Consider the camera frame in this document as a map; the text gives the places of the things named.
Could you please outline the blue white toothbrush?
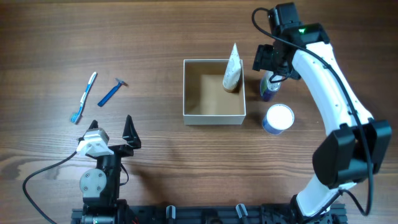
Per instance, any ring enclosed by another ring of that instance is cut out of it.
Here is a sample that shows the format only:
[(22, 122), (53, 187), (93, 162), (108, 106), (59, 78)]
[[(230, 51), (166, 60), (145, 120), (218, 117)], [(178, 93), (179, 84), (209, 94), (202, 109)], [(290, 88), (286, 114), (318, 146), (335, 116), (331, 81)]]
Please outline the blue white toothbrush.
[(88, 84), (86, 86), (85, 92), (82, 94), (82, 97), (80, 99), (79, 110), (76, 113), (73, 113), (71, 118), (70, 118), (70, 121), (73, 124), (78, 124), (80, 119), (81, 119), (82, 112), (83, 112), (84, 107), (85, 107), (86, 97), (88, 96), (88, 94), (89, 94), (89, 92), (91, 90), (91, 87), (93, 86), (93, 83), (95, 81), (95, 78), (96, 78), (97, 74), (98, 74), (97, 72), (93, 72), (93, 74), (91, 75), (90, 79), (88, 80)]

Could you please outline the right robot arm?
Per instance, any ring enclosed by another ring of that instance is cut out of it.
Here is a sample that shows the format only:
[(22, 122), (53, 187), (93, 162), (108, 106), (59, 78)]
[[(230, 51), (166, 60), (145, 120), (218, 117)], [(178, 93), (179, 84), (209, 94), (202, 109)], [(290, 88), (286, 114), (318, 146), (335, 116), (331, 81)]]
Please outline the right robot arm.
[(320, 111), (326, 139), (313, 153), (314, 176), (290, 203), (292, 223), (310, 223), (331, 211), (341, 195), (356, 184), (368, 182), (368, 199), (360, 207), (369, 215), (374, 175), (381, 168), (392, 129), (376, 121), (360, 103), (341, 72), (326, 31), (321, 24), (304, 24), (295, 4), (284, 3), (267, 11), (272, 45), (257, 48), (256, 71), (266, 70), (281, 80), (303, 80)]

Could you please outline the blue jar white lid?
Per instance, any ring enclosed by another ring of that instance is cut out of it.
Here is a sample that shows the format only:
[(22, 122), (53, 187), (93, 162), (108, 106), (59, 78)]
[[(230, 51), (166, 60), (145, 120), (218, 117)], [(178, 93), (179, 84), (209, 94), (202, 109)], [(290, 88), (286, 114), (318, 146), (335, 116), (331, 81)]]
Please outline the blue jar white lid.
[(279, 135), (289, 129), (294, 120), (294, 112), (287, 105), (275, 104), (268, 109), (262, 120), (262, 127), (270, 134)]

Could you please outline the clear bottle green label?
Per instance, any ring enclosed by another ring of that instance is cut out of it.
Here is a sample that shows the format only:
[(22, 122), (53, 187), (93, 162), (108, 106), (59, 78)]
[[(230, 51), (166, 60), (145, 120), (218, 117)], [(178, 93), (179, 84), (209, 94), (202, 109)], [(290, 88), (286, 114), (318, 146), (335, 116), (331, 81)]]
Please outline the clear bottle green label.
[(265, 71), (265, 74), (260, 82), (260, 94), (263, 101), (270, 101), (279, 91), (281, 86), (280, 80), (282, 76), (276, 75), (273, 77), (274, 72)]

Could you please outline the white cream tube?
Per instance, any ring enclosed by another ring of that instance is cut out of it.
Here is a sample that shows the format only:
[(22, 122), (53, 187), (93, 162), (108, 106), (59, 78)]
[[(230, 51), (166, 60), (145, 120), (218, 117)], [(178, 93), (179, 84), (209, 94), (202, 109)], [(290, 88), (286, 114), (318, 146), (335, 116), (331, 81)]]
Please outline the white cream tube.
[(237, 45), (234, 44), (223, 77), (223, 88), (225, 91), (233, 92), (236, 89), (241, 76), (241, 70), (241, 59)]

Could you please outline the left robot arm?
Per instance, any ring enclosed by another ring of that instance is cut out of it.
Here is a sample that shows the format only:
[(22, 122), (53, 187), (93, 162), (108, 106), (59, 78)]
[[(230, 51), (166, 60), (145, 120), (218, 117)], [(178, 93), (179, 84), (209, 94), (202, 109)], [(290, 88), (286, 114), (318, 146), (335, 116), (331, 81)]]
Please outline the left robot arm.
[(129, 115), (123, 139), (125, 144), (109, 146), (109, 136), (97, 121), (93, 121), (79, 139), (76, 152), (95, 159), (96, 167), (86, 171), (80, 179), (83, 208), (72, 211), (72, 223), (139, 223), (127, 201), (119, 198), (119, 189), (123, 185), (121, 172), (126, 171), (121, 159), (133, 156), (134, 150), (141, 148), (141, 140)]

